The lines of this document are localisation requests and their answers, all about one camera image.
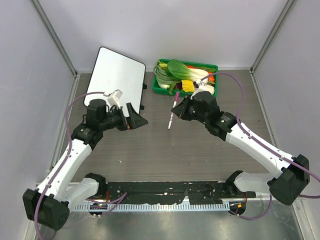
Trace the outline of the white whiteboard black frame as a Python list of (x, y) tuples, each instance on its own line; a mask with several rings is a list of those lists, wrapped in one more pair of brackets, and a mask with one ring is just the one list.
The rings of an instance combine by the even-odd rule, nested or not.
[(144, 63), (106, 47), (100, 47), (86, 92), (110, 94), (120, 90), (122, 95), (119, 104), (123, 107), (123, 114), (126, 117), (129, 115), (127, 103), (131, 103), (139, 113), (143, 108), (141, 101), (145, 72)]

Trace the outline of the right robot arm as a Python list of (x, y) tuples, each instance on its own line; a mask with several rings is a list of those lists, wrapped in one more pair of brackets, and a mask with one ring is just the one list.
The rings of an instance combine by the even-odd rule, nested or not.
[(238, 123), (236, 116), (220, 110), (216, 98), (209, 92), (186, 96), (171, 112), (182, 120), (204, 124), (211, 135), (243, 150), (267, 169), (267, 173), (234, 173), (234, 180), (225, 186), (230, 197), (236, 198), (243, 192), (260, 192), (289, 206), (309, 184), (310, 164), (305, 156), (286, 153), (256, 135), (244, 123)]

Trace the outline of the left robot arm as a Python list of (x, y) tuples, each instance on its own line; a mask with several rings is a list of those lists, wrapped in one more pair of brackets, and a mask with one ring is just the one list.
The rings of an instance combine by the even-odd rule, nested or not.
[(140, 116), (131, 103), (126, 105), (129, 116), (122, 107), (107, 110), (103, 99), (93, 99), (86, 108), (83, 122), (69, 138), (65, 152), (47, 178), (35, 190), (27, 189), (23, 196), (26, 216), (35, 223), (60, 230), (78, 205), (90, 197), (102, 199), (107, 192), (106, 179), (100, 174), (88, 173), (72, 188), (69, 183), (83, 161), (92, 153), (103, 132), (114, 128), (120, 131), (134, 130), (148, 121)]

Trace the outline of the yellow bok choy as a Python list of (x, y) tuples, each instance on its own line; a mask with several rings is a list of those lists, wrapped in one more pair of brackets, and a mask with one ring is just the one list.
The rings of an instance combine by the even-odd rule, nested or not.
[(182, 91), (186, 93), (193, 94), (196, 91), (198, 92), (207, 91), (212, 95), (215, 93), (215, 88), (210, 84), (204, 84), (203, 82), (201, 82), (200, 84), (197, 84), (196, 82), (192, 80), (187, 80), (187, 79), (183, 79), (181, 83), (182, 83)]

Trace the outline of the green plastic tray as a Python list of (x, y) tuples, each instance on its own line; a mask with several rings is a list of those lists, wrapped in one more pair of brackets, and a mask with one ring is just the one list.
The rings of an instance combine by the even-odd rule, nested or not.
[(153, 68), (152, 89), (156, 94), (174, 96), (178, 93), (181, 97), (202, 89), (215, 96), (218, 78), (214, 73), (217, 71), (217, 65), (160, 59)]

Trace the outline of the green bok choy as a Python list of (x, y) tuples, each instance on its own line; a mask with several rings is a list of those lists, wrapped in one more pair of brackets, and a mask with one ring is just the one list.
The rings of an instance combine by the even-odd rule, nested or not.
[(179, 60), (172, 59), (167, 63), (166, 70), (175, 78), (181, 80), (196, 80), (203, 79), (209, 73), (206, 70), (197, 68), (188, 68), (184, 63)]

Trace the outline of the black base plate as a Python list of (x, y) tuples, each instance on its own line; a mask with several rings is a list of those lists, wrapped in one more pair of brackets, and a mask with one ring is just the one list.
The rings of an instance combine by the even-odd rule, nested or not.
[(255, 198), (253, 191), (241, 192), (232, 183), (218, 181), (108, 182), (91, 200), (114, 201), (126, 194), (122, 204), (174, 205), (188, 197), (192, 205), (220, 204), (223, 199)]

